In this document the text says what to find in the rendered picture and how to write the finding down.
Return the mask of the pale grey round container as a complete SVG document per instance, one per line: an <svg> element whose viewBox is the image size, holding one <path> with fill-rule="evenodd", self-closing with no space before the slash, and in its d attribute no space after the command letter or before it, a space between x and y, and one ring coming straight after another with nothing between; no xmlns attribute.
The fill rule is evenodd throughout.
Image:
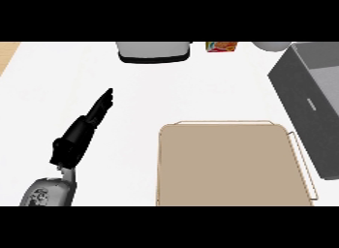
<svg viewBox="0 0 339 248"><path fill-rule="evenodd" d="M253 45L265 51L278 52L288 48L290 42L253 42Z"/></svg>

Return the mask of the colourful printed carton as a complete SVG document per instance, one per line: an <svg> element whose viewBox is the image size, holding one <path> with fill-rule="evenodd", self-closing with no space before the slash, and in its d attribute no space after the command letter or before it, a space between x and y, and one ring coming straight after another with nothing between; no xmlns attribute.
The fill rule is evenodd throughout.
<svg viewBox="0 0 339 248"><path fill-rule="evenodd" d="M206 42L207 52L230 52L237 48L235 42Z"/></svg>

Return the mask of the grey and black appliance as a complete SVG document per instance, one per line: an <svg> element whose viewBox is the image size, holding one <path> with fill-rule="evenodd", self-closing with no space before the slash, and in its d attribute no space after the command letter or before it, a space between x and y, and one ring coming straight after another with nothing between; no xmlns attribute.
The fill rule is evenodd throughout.
<svg viewBox="0 0 339 248"><path fill-rule="evenodd" d="M123 63L171 63L188 58L190 42L118 42L118 50Z"/></svg>

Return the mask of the grey open box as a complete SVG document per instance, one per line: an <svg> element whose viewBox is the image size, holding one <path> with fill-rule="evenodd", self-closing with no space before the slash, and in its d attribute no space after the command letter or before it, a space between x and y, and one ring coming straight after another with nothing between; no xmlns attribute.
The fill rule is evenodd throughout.
<svg viewBox="0 0 339 248"><path fill-rule="evenodd" d="M293 44L268 78L318 176L339 179L339 42Z"/></svg>

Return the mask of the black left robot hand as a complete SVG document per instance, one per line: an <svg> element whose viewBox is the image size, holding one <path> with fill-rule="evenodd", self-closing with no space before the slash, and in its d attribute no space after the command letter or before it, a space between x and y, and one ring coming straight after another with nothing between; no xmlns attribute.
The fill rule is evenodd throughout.
<svg viewBox="0 0 339 248"><path fill-rule="evenodd" d="M95 101L90 112L75 120L63 136L53 141L50 163L59 168L70 170L76 167L87 151L95 129L112 106L113 89L109 88Z"/></svg>

